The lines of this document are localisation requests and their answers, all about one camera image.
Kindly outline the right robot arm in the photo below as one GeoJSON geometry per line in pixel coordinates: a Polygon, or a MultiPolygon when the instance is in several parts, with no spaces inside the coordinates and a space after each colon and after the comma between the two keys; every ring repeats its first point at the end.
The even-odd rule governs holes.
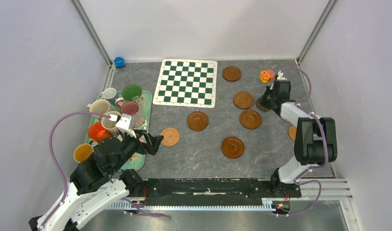
{"type": "Polygon", "coordinates": [[[296,127],[294,156],[277,168],[270,178],[270,191],[275,196],[295,190],[300,179],[317,168],[326,167],[337,159],[335,120],[307,112],[296,101],[290,99],[291,83],[274,80],[267,86],[259,104],[274,111],[296,127]]]}

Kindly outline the dark walnut coaster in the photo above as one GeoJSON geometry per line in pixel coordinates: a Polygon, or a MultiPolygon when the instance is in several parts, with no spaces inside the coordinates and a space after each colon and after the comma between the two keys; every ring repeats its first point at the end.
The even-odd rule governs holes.
{"type": "Polygon", "coordinates": [[[271,111],[270,108],[268,109],[268,108],[263,107],[263,106],[260,104],[260,102],[261,102],[261,97],[258,98],[258,99],[255,101],[255,105],[256,105],[256,107],[257,107],[260,111],[263,111],[263,112],[269,112],[269,111],[271,111]]]}

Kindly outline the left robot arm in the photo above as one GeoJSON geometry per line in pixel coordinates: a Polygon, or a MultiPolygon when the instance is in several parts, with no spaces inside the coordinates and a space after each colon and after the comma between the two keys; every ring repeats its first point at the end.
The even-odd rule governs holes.
{"type": "Polygon", "coordinates": [[[98,191],[134,153],[155,155],[163,140],[146,130],[124,133],[121,139],[106,138],[94,148],[87,160],[80,162],[66,182],[66,189],[50,210],[29,220],[33,231],[79,231],[112,203],[139,195],[144,182],[133,170],[124,170],[106,189],[98,191]]]}

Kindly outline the brown wooden ridged coaster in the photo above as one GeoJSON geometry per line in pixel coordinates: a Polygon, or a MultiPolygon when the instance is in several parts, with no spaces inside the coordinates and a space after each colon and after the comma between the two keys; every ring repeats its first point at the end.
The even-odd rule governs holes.
{"type": "Polygon", "coordinates": [[[195,111],[188,115],[187,125],[193,131],[202,131],[208,127],[209,117],[206,113],[195,111]]]}
{"type": "Polygon", "coordinates": [[[244,154],[245,145],[238,137],[227,137],[221,143],[223,155],[229,159],[237,159],[244,154]]]}
{"type": "Polygon", "coordinates": [[[255,110],[244,110],[239,117],[240,124],[247,129],[256,129],[262,123],[261,115],[255,110]]]}
{"type": "Polygon", "coordinates": [[[249,109],[254,104],[254,98],[251,93],[247,91],[239,91],[233,96],[233,103],[239,109],[249,109]]]}

